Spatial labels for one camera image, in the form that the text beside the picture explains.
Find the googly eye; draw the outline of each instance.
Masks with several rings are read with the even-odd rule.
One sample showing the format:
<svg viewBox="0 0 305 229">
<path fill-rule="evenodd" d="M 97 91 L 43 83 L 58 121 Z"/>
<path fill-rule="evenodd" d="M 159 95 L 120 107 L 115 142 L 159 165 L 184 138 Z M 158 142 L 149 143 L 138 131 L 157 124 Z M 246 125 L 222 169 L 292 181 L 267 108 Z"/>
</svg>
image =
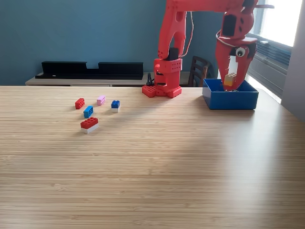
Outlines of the googly eye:
<svg viewBox="0 0 305 229">
<path fill-rule="evenodd" d="M 246 54 L 246 50 L 242 47 L 236 49 L 236 56 L 243 57 Z"/>
</svg>

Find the blue wall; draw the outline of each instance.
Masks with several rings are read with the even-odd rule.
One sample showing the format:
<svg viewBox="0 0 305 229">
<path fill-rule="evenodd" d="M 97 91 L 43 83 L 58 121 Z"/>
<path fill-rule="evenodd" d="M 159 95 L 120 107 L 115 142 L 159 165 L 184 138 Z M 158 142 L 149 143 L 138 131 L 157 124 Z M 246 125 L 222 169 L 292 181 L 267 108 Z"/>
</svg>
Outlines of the blue wall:
<svg viewBox="0 0 305 229">
<path fill-rule="evenodd" d="M 24 85 L 42 61 L 144 62 L 151 71 L 164 8 L 165 0 L 0 0 L 0 84 Z M 194 20 L 184 71 L 193 55 L 215 63 L 221 14 L 196 12 Z"/>
</svg>

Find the blue box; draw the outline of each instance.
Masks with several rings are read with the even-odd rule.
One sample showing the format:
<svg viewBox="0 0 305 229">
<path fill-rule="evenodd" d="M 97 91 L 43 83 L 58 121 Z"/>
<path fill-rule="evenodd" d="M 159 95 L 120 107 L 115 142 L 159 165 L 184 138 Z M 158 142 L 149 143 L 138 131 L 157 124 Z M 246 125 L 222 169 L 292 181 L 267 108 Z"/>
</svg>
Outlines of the blue box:
<svg viewBox="0 0 305 229">
<path fill-rule="evenodd" d="M 84 110 L 84 117 L 85 118 L 90 118 L 90 116 L 93 114 L 93 106 L 88 106 L 85 110 Z"/>
<path fill-rule="evenodd" d="M 211 110 L 254 110 L 258 91 L 244 81 L 237 92 L 225 92 L 220 79 L 205 79 L 202 95 Z"/>
<path fill-rule="evenodd" d="M 119 108 L 120 107 L 120 101 L 113 101 L 111 104 L 111 108 Z"/>
</svg>

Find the white wall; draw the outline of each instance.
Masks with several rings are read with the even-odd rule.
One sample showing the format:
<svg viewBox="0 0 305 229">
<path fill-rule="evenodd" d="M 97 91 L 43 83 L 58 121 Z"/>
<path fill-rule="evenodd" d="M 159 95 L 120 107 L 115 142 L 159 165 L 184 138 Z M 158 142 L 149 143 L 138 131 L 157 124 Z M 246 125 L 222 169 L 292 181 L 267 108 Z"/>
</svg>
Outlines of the white wall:
<svg viewBox="0 0 305 229">
<path fill-rule="evenodd" d="M 303 1 L 295 44 L 286 77 L 282 105 L 305 122 L 305 0 Z"/>
</svg>

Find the wooden chair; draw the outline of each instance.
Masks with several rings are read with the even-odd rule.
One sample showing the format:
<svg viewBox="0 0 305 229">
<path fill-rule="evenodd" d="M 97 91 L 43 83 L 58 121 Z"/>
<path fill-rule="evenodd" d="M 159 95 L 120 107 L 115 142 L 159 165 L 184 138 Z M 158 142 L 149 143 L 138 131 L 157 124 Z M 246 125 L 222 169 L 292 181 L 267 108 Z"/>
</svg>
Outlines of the wooden chair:
<svg viewBox="0 0 305 229">
<path fill-rule="evenodd" d="M 188 87 L 194 87 L 194 80 L 196 82 L 196 87 L 203 87 L 203 80 L 207 77 L 210 66 L 211 63 L 207 60 L 194 56 L 190 70 Z"/>
</svg>

